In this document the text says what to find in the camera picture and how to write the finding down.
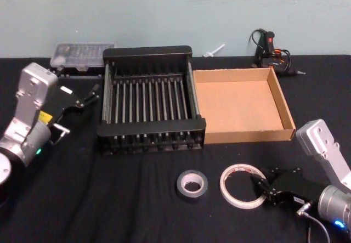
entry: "tape roll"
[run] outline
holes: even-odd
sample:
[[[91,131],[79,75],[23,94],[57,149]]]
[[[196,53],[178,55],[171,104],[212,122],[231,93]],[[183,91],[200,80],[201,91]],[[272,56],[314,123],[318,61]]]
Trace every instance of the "tape roll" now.
[[[246,164],[237,164],[237,165],[232,165],[229,166],[227,169],[224,170],[222,173],[220,180],[219,180],[219,187],[220,187],[220,192],[222,193],[223,197],[227,200],[228,203],[231,205],[241,208],[241,209],[253,209],[258,206],[260,206],[264,200],[265,200],[265,195],[261,195],[258,199],[250,201],[250,202],[244,202],[241,200],[238,200],[231,196],[229,192],[227,191],[227,188],[225,187],[225,180],[229,177],[231,173],[238,172],[238,171],[244,171],[248,173],[254,173],[262,178],[266,179],[264,174],[257,168],[251,166],[251,165],[246,165]]]
[[[190,191],[185,188],[189,183],[196,183],[200,188],[196,191]],[[187,170],[180,174],[177,179],[177,192],[180,197],[188,202],[198,202],[203,199],[208,188],[206,176],[196,170]]]

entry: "blue led light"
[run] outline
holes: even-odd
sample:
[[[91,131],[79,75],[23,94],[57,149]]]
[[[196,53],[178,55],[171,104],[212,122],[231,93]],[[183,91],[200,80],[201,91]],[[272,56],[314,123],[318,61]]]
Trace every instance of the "blue led light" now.
[[[342,223],[342,222],[339,221],[339,220],[336,220],[336,221],[334,222],[334,224],[337,225],[337,226],[340,227],[340,228],[344,228],[344,227],[345,227],[344,223]]]

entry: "plastic storage case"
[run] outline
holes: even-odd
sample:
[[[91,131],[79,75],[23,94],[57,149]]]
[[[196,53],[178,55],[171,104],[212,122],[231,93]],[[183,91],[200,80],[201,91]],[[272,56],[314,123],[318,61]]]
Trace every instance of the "plastic storage case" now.
[[[71,75],[85,74],[88,70],[90,75],[98,75],[104,69],[103,51],[114,47],[113,43],[60,43],[50,65],[64,66]]]
[[[104,98],[98,136],[107,153],[200,149],[189,46],[115,48],[103,53]]]

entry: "clear plastic lid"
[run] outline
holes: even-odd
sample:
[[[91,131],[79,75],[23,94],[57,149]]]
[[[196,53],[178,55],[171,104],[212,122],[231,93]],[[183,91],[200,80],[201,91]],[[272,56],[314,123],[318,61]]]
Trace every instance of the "clear plastic lid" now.
[[[51,58],[52,67],[75,67],[86,71],[89,67],[103,67],[103,51],[114,48],[113,43],[61,43]]]

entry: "black fabric surface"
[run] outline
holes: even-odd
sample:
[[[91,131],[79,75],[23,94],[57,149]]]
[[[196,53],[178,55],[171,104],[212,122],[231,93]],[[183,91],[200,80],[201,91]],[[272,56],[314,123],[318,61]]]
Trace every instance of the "black fabric surface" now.
[[[16,106],[15,92],[22,68],[49,59],[0,59],[0,133]],[[194,69],[249,67],[249,57],[194,58]],[[323,118],[351,165],[351,56],[292,56],[305,76],[279,82],[296,127]],[[62,78],[59,83],[83,97],[101,80]],[[71,133],[57,146],[46,145],[30,164],[12,212],[2,218],[1,242],[305,242],[307,221],[292,208],[265,203],[253,210],[229,205],[219,190],[222,172],[235,163],[258,168],[302,167],[306,178],[328,184],[318,162],[307,157],[296,138],[291,142],[206,145],[203,150],[100,156],[96,128],[99,103],[72,115],[64,125]],[[176,193],[179,174],[204,173],[208,192],[199,204]],[[227,181],[242,200],[255,197],[245,174]],[[324,222],[332,242],[347,237]],[[326,242],[312,227],[312,242]]]

